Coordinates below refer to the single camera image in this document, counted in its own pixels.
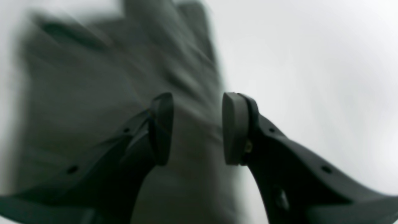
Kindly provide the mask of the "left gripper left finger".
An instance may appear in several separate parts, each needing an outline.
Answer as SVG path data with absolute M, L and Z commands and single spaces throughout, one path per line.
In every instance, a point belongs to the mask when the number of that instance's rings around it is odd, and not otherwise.
M 145 177 L 168 163 L 173 118 L 173 95 L 158 95 L 56 176 L 1 197 L 1 216 L 22 224 L 129 224 Z

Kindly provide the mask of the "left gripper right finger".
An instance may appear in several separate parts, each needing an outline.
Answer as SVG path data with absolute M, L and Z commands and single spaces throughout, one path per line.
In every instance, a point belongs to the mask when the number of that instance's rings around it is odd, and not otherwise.
M 284 135 L 256 101 L 224 93 L 224 158 L 247 166 L 270 224 L 393 224 L 398 199 L 371 190 Z

